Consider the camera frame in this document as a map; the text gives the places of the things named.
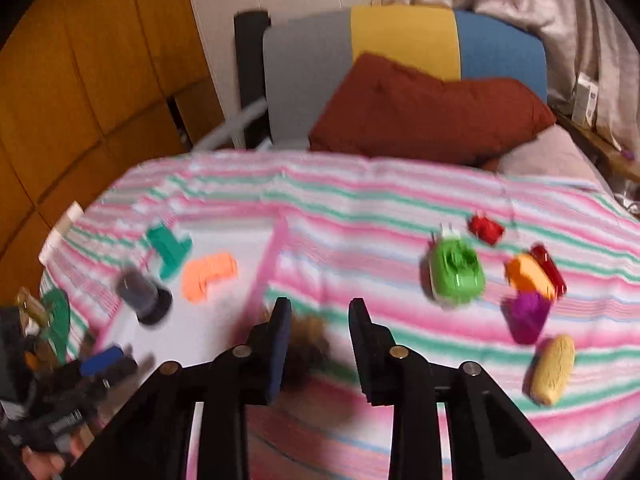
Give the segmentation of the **brown flower shaped lid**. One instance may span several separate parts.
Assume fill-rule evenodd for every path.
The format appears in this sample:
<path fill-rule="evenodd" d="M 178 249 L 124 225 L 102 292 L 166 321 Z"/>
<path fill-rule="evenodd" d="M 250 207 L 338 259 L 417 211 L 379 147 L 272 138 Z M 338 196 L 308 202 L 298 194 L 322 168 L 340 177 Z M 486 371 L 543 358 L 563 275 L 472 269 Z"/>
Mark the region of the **brown flower shaped lid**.
<path fill-rule="evenodd" d="M 282 389 L 296 391 L 303 388 L 311 375 L 326 365 L 329 352 L 326 322 L 316 314 L 294 316 L 282 375 Z"/>

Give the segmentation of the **black clear cap container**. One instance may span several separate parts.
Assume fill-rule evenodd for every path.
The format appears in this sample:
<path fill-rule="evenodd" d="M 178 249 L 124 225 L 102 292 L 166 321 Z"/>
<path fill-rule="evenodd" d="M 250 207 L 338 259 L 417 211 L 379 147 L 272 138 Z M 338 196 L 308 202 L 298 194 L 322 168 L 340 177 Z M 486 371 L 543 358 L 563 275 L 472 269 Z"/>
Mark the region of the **black clear cap container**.
<path fill-rule="evenodd" d="M 115 292 L 134 311 L 138 322 L 145 326 L 159 323 L 168 315 L 172 305 L 168 289 L 157 285 L 134 268 L 122 271 L 115 284 Z"/>

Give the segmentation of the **orange block toy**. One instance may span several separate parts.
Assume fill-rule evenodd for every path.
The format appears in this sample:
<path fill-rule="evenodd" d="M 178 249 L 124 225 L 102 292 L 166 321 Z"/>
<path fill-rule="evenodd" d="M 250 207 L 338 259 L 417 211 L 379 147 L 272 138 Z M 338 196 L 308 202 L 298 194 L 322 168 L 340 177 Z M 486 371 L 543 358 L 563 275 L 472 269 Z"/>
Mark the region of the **orange block toy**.
<path fill-rule="evenodd" d="M 186 263 L 182 270 L 181 291 L 184 299 L 199 304 L 207 298 L 210 283 L 235 278 L 238 264 L 230 252 L 217 252 Z"/>

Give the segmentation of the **green white round toy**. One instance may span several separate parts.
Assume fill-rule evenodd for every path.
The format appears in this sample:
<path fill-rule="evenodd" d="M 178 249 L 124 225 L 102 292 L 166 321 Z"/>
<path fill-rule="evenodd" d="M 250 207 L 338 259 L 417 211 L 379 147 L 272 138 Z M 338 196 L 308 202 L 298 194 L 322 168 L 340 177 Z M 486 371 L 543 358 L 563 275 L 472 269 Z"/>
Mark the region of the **green white round toy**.
<path fill-rule="evenodd" d="M 475 249 L 451 224 L 442 224 L 427 254 L 432 295 L 447 308 L 482 296 L 486 278 Z"/>

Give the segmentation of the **teal plastic piece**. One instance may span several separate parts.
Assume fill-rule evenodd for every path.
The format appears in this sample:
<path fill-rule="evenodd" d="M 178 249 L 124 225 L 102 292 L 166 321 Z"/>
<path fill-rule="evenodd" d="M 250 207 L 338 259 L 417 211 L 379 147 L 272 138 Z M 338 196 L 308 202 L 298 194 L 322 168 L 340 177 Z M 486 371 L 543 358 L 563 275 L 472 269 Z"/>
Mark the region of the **teal plastic piece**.
<path fill-rule="evenodd" d="M 186 235 L 178 238 L 164 224 L 151 226 L 146 231 L 145 237 L 160 257 L 158 276 L 164 282 L 171 280 L 190 255 L 193 246 L 191 237 Z"/>

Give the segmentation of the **purple perforated ball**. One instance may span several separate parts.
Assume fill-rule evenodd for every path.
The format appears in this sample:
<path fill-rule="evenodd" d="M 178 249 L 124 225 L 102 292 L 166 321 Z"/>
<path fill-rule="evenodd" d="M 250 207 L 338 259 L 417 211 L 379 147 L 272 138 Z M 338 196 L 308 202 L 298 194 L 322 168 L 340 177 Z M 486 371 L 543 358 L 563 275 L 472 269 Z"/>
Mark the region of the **purple perforated ball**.
<path fill-rule="evenodd" d="M 552 302 L 540 292 L 518 292 L 506 302 L 506 318 L 518 344 L 536 344 Z"/>

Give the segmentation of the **orange plastic scoop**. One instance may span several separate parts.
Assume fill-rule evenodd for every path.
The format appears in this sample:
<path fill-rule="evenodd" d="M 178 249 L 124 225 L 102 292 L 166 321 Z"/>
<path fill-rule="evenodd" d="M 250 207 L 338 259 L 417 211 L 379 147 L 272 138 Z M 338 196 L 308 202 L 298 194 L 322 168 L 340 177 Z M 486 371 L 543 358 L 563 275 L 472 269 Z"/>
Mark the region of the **orange plastic scoop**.
<path fill-rule="evenodd" d="M 529 254 L 519 254 L 506 263 L 506 281 L 518 292 L 539 292 L 551 301 L 556 298 L 552 281 Z"/>

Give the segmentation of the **yellow oval case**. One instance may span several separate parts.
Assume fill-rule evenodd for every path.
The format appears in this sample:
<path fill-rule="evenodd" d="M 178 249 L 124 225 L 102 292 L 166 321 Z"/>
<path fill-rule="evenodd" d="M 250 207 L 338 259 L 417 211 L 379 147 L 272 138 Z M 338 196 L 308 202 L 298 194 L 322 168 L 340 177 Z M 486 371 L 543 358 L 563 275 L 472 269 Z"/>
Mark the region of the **yellow oval case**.
<path fill-rule="evenodd" d="M 558 335 L 548 341 L 530 381 L 530 397 L 538 404 L 552 406 L 559 402 L 570 381 L 576 359 L 574 339 Z"/>

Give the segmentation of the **small red toy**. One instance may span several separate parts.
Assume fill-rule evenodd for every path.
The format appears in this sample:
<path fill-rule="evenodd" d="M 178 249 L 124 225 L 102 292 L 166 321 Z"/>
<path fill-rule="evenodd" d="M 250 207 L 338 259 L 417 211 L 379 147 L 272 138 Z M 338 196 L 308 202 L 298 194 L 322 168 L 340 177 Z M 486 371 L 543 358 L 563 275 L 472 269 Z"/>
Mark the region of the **small red toy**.
<path fill-rule="evenodd" d="M 471 234 L 489 246 L 495 246 L 506 230 L 502 224 L 481 214 L 474 214 L 468 221 Z"/>

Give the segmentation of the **pink striped blanket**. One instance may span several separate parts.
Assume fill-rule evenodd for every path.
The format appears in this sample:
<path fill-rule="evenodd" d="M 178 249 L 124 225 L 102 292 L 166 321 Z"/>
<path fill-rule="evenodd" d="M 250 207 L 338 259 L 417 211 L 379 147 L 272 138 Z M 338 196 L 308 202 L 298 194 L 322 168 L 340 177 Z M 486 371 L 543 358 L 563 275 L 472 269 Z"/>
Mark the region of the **pink striped blanket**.
<path fill-rule="evenodd" d="M 481 214 L 506 229 L 495 246 L 470 233 Z M 179 280 L 157 328 L 141 327 L 114 283 L 126 266 L 155 274 L 145 233 L 154 224 L 190 236 L 192 256 L 230 252 L 239 274 L 191 304 Z M 447 308 L 435 301 L 427 254 L 442 224 L 475 249 L 486 286 Z M 504 317 L 504 267 L 544 244 L 567 284 L 542 333 L 575 341 L 560 402 L 543 408 L 523 390 L 535 350 L 517 344 Z M 499 177 L 393 159 L 301 152 L 209 152 L 129 170 L 74 223 L 43 272 L 73 309 L 68 354 L 93 330 L 99 344 L 130 344 L 138 358 L 190 365 L 240 339 L 278 297 L 326 322 L 329 359 L 307 387 L 254 408 L 250 470 L 256 479 L 383 479 L 393 414 L 360 390 L 349 301 L 429 361 L 480 363 L 577 479 L 601 479 L 639 423 L 639 225 L 591 185 Z"/>

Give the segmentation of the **red cylinder tube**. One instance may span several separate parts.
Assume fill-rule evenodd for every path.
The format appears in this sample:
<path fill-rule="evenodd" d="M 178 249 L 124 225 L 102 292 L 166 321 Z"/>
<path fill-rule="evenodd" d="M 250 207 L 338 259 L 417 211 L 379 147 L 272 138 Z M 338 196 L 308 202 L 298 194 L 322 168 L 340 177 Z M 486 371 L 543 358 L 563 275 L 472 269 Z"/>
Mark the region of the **red cylinder tube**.
<path fill-rule="evenodd" d="M 566 294 L 566 284 L 546 246 L 541 243 L 533 244 L 529 249 L 529 255 L 536 260 L 538 266 L 540 266 L 544 274 L 547 275 L 547 278 L 554 287 L 555 297 L 558 299 L 562 298 Z"/>

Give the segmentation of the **dark red cushion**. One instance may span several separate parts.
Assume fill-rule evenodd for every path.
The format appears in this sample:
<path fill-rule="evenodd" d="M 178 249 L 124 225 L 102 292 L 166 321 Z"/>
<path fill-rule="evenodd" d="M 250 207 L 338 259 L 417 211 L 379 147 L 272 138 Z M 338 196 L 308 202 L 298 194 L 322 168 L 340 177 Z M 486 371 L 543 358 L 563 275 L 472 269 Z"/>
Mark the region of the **dark red cushion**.
<path fill-rule="evenodd" d="M 309 133 L 314 152 L 479 167 L 553 126 L 516 79 L 443 81 L 381 55 L 360 55 Z"/>

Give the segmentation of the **grey yellow blue headboard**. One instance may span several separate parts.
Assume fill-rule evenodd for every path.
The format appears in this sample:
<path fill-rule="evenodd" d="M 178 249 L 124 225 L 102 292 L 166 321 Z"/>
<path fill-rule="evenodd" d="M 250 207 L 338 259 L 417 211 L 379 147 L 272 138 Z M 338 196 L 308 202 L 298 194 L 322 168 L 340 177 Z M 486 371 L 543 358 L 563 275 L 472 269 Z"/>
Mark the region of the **grey yellow blue headboard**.
<path fill-rule="evenodd" d="M 547 97 L 544 45 L 496 18 L 443 6 L 352 6 L 294 18 L 262 38 L 272 143 L 303 150 L 360 55 L 443 81 L 512 78 Z"/>

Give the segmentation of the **white small box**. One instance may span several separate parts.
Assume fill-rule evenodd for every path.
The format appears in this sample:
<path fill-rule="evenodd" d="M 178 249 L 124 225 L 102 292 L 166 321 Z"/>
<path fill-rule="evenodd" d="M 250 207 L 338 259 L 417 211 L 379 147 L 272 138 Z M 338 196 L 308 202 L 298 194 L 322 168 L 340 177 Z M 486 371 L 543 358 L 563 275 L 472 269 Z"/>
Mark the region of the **white small box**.
<path fill-rule="evenodd" d="M 572 122 L 582 128 L 592 128 L 598 104 L 599 85 L 585 73 L 579 73 L 574 89 Z"/>

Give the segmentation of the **beige patterned curtain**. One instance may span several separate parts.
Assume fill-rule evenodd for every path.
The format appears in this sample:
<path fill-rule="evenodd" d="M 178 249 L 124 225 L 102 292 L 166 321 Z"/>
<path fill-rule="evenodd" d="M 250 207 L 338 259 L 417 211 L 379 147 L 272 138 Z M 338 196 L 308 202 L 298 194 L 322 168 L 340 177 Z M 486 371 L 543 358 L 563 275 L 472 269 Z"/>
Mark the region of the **beige patterned curtain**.
<path fill-rule="evenodd" d="M 570 112 L 579 75 L 599 87 L 594 128 L 616 148 L 639 151 L 639 52 L 605 0 L 372 0 L 429 4 L 498 18 L 537 36 L 548 65 L 548 101 Z"/>

